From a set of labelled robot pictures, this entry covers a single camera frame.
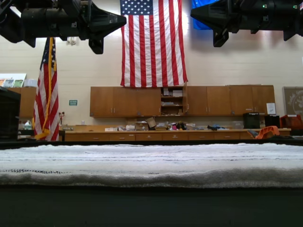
orange object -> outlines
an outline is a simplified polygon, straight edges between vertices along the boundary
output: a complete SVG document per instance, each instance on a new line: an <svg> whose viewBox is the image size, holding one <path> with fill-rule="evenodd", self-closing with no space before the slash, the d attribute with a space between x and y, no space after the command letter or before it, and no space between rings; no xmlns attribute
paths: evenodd
<svg viewBox="0 0 303 227"><path fill-rule="evenodd" d="M279 136L280 135L279 129L276 126L268 126L266 128L263 128L263 129L261 129L261 131L259 132L258 135L254 135L254 133L256 133L256 132L255 131L250 131L250 130L248 130L247 133L250 134L251 136L253 136L257 140L268 139L271 136Z"/></svg>

knit blanket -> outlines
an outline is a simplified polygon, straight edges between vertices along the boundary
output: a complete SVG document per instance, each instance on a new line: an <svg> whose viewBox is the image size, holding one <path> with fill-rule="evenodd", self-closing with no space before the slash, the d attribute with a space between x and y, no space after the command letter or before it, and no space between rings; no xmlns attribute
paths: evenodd
<svg viewBox="0 0 303 227"><path fill-rule="evenodd" d="M39 146L0 150L0 184L111 187L303 187L303 147Z"/></svg>

classroom wall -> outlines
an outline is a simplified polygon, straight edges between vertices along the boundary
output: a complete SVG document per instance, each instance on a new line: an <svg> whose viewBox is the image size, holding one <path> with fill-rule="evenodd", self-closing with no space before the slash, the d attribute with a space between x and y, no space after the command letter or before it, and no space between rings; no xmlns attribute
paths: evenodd
<svg viewBox="0 0 303 227"><path fill-rule="evenodd" d="M120 13L119 0L94 0L101 9ZM222 48L213 47L212 31L193 29L191 1L183 1L183 31L188 85L211 86L230 84L274 85L277 113L284 115L283 86L303 86L303 38L295 36L283 41L282 32L249 31L230 34ZM0 37L0 73L26 73L37 79L45 39L37 39L36 48L26 43L11 44ZM64 123L124 124L124 119L94 119L89 116L91 86L119 86L121 79L122 38L115 31L105 38L103 55L95 55L88 41L75 46L59 38L56 43L59 105L65 111ZM78 99L78 106L69 106ZM195 118L200 122L218 122L226 118Z"/></svg>

american flag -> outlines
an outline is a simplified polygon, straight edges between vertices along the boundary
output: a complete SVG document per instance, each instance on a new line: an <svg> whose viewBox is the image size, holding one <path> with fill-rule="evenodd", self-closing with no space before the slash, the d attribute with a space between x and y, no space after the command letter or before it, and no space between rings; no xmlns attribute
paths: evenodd
<svg viewBox="0 0 303 227"><path fill-rule="evenodd" d="M58 98L55 38L47 38L34 105L36 139L47 141L59 139Z"/></svg>
<svg viewBox="0 0 303 227"><path fill-rule="evenodd" d="M182 0L120 0L124 87L167 87L187 82Z"/></svg>

bulletin board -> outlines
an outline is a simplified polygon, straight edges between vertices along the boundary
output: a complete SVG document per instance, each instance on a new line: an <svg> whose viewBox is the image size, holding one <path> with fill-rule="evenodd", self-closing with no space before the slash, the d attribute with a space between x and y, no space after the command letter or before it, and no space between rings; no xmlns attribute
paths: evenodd
<svg viewBox="0 0 303 227"><path fill-rule="evenodd" d="M303 115L303 87L283 87L286 115Z"/></svg>

